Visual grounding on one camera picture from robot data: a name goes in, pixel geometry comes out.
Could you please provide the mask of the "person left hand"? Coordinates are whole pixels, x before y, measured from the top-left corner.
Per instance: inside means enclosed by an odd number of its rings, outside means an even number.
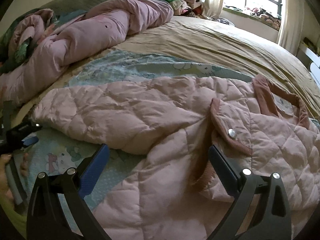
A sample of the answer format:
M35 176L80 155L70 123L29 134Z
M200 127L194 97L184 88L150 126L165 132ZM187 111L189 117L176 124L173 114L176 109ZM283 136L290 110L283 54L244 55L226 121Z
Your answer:
M14 207L14 197L12 195L11 189L8 185L7 176L5 173L5 167L7 163L10 161L12 155L11 154L3 154L1 155L1 166L0 166L0 172L1 172L1 183L0 183L0 191L1 191L1 197L4 198L4 200L11 206Z

